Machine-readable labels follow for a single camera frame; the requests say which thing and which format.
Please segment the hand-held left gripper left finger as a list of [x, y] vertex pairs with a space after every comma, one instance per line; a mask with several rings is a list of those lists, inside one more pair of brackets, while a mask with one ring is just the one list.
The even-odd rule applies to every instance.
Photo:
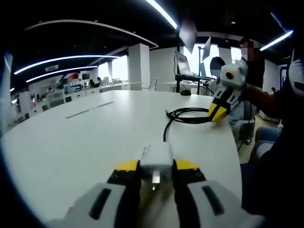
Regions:
[[134, 228], [140, 205], [139, 160], [118, 164], [106, 182], [78, 198], [74, 211], [47, 222], [49, 228]]

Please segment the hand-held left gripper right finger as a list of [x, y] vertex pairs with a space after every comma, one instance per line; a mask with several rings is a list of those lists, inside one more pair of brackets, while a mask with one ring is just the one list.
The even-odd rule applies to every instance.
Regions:
[[263, 226], [263, 216], [244, 210], [234, 193], [214, 180], [206, 180], [198, 165], [191, 161], [173, 161], [172, 181], [181, 228]]

